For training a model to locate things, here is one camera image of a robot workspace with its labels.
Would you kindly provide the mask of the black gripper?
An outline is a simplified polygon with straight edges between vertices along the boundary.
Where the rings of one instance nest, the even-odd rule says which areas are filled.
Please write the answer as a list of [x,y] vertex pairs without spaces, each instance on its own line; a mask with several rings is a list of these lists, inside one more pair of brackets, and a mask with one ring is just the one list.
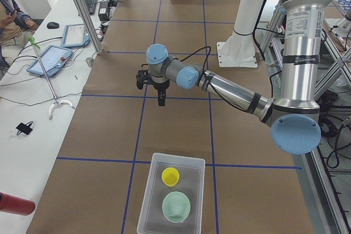
[[169,80],[166,80],[165,82],[162,82],[162,83],[154,82],[152,85],[158,92],[158,96],[157,96],[158,105],[165,106],[166,90],[169,88]]

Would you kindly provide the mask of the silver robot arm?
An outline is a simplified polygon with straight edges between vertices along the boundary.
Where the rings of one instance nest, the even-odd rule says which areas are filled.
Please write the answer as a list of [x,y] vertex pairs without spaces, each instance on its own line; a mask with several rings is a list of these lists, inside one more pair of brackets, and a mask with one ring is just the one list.
[[158,91],[159,105],[165,104],[170,82],[184,89],[197,86],[217,94],[230,106],[257,116],[270,127],[275,145],[283,151],[293,155],[308,153],[321,139],[314,92],[324,10],[331,1],[281,0],[287,16],[278,99],[265,98],[200,65],[186,64],[170,56],[161,44],[148,47],[149,68],[138,72],[137,86],[152,85]]

